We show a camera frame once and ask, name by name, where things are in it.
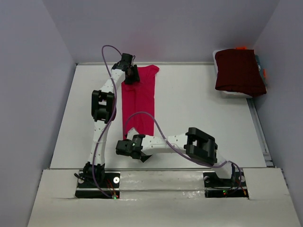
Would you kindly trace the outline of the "pink t-shirt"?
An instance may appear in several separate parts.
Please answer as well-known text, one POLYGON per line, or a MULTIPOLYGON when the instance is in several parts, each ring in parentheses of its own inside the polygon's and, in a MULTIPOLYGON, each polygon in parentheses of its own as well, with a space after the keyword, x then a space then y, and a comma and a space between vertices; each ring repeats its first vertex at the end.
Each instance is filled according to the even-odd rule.
POLYGON ((159 68, 155 65, 139 67, 138 73, 140 82, 126 85, 122 83, 122 119, 123 138, 126 139, 127 132, 136 128, 137 132, 145 135, 154 135, 154 121, 151 117, 142 112, 147 112, 154 116, 155 113, 155 80, 159 68), (130 115, 141 112, 131 119, 130 115))

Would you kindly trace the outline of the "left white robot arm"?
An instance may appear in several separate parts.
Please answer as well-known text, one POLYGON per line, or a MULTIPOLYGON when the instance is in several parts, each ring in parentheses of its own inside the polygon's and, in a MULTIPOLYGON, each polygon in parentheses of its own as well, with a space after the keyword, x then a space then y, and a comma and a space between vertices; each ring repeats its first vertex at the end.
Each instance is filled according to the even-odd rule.
POLYGON ((94 134, 91 151, 83 168, 83 177, 93 186, 99 187, 105 181, 105 148, 111 122, 116 117, 117 90, 123 82, 133 84, 140 81, 135 56, 123 53, 121 60, 109 71, 109 79, 91 96, 91 116, 94 134))

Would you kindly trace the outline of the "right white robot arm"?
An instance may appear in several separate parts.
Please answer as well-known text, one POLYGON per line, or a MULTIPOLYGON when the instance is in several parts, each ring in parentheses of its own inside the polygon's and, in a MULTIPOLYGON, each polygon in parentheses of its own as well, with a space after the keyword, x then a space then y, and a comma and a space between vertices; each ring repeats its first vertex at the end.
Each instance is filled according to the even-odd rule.
POLYGON ((218 152, 215 138, 191 127, 188 132, 167 138, 139 134, 132 128, 116 145, 116 154, 145 162, 155 154, 177 153, 190 161, 214 170, 222 185, 235 180, 235 164, 218 152))

